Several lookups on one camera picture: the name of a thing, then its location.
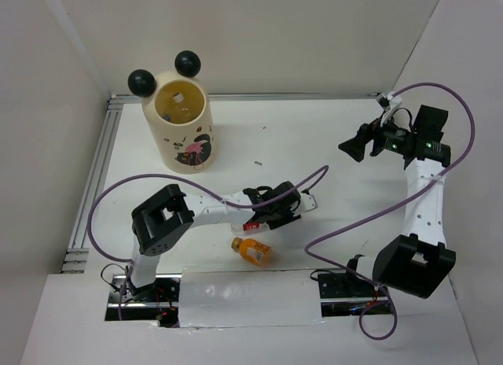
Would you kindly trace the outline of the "red label plastic bottle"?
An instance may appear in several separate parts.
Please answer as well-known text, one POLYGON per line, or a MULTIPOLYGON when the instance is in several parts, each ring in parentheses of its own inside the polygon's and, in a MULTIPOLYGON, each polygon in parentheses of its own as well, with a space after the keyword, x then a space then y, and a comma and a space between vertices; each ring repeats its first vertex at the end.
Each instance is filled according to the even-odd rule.
POLYGON ((249 222, 245 224, 232 224, 230 226, 231 231, 237 235, 248 235, 248 234, 260 234, 263 232, 267 232, 270 230, 270 227, 267 223, 257 223, 257 222, 249 222))

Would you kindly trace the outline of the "orange juice bottle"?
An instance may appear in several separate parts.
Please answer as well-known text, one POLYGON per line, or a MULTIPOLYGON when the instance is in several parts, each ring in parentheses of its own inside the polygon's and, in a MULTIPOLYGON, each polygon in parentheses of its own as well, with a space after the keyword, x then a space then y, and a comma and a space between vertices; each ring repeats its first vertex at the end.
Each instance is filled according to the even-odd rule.
POLYGON ((252 238, 235 237, 231 243, 231 249, 244 260, 258 267, 266 266, 273 254, 268 245, 264 245, 252 238))

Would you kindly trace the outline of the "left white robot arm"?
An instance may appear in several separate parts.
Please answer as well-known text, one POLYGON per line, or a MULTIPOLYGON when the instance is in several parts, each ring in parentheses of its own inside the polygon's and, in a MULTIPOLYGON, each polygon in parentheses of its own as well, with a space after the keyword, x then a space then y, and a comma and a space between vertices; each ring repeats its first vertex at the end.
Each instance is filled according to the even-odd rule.
POLYGON ((185 194, 177 184, 165 186, 132 212, 133 266, 127 292, 134 301, 152 297, 161 255, 170 251, 191 228, 228 223, 241 229, 247 224, 257 224, 274 230, 300 219, 303 212, 316 204, 308 192, 298 190, 275 199, 291 188, 291 182, 275 188, 246 188, 226 195, 220 202, 202 194, 185 194))

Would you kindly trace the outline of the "clear unlabelled plastic bottle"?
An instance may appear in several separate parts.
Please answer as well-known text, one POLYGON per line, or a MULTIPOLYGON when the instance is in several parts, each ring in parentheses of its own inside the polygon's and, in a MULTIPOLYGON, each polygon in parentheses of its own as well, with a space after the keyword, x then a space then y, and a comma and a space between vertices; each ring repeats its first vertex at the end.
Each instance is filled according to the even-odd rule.
POLYGON ((194 110, 180 92, 168 93, 159 107, 160 116, 172 124, 187 124, 194 118, 194 110))

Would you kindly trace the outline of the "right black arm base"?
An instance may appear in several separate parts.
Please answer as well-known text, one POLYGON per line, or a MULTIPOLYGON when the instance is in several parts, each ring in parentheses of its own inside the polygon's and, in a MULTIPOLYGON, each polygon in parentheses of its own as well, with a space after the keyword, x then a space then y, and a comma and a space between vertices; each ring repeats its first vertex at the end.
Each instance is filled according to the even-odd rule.
POLYGON ((318 284, 321 316, 324 318, 360 315, 390 315, 391 307, 382 290, 368 282, 337 270, 314 270, 310 279, 318 284))

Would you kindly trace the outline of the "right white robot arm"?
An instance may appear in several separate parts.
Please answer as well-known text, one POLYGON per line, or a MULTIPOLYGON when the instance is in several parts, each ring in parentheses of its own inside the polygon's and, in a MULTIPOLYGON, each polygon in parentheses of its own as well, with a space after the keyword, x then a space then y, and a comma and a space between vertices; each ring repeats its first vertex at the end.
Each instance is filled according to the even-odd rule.
POLYGON ((357 162, 365 147, 371 156, 388 150, 402 156, 407 197, 401 234, 384 247, 373 265, 373 280, 404 293, 426 299, 450 273, 456 254, 446 247, 442 226, 443 188, 441 174, 450 165, 451 150, 441 142, 448 112, 422 105, 409 126, 395 123, 400 105, 384 108, 381 117, 363 124, 357 134, 341 143, 340 150, 357 162))

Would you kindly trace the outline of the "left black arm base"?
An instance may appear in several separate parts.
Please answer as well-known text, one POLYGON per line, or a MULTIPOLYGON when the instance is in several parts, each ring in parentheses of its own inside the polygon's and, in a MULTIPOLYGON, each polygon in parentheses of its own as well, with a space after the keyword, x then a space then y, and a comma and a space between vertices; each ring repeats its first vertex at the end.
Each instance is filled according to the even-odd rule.
POLYGON ((100 273, 108 287, 105 321, 153 321, 158 327, 179 328, 181 274, 161 274, 151 286, 123 287, 126 266, 107 264, 100 273))

